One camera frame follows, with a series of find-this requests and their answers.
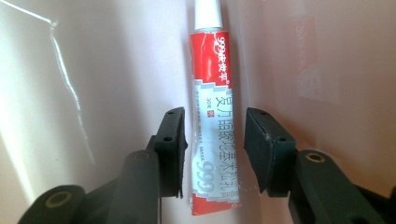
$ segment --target white tube cap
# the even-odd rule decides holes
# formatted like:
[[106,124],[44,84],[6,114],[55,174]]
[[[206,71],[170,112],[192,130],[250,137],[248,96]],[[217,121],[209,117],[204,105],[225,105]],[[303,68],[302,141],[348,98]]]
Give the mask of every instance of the white tube cap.
[[195,31],[210,28],[222,29],[219,0],[195,0]]

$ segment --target red glue tube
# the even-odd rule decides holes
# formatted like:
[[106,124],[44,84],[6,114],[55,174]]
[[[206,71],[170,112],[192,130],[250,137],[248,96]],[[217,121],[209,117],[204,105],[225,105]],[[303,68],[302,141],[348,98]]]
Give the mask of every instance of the red glue tube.
[[229,34],[219,0],[195,1],[192,214],[239,207]]

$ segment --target metal grommet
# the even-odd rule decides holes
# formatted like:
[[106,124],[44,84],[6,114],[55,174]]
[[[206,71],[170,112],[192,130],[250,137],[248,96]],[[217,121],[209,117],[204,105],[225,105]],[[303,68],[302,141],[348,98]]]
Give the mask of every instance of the metal grommet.
[[134,155],[134,160],[136,161],[146,161],[150,158],[150,155],[147,152],[138,153]]
[[68,203],[70,199],[72,199],[72,193],[70,191],[67,190],[59,191],[52,194],[46,200],[46,207],[48,208],[60,207]]
[[320,156],[318,153],[308,153],[305,155],[305,157],[309,161],[313,161],[313,162],[325,162],[326,161],[326,159],[324,159],[324,157]]

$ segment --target red label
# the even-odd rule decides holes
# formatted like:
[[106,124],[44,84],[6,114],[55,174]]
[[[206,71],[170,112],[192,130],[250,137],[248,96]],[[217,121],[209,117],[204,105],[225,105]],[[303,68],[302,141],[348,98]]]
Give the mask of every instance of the red label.
[[216,86],[231,86],[230,41],[225,31],[191,35],[192,71],[195,79]]

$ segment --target white wall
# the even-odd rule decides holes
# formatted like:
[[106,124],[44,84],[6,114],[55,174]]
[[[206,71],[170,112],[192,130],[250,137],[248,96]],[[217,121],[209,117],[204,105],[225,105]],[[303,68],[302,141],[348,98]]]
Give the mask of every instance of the white wall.
[[[89,191],[117,176],[169,109],[186,107],[191,141],[193,1],[8,2],[0,1],[0,223],[15,223],[50,188]],[[299,149],[329,153],[354,183],[388,195],[396,186],[396,3],[222,4],[243,206],[192,217],[188,196],[164,199],[163,223],[290,223],[287,199],[259,195],[242,149],[248,106],[272,113]]]

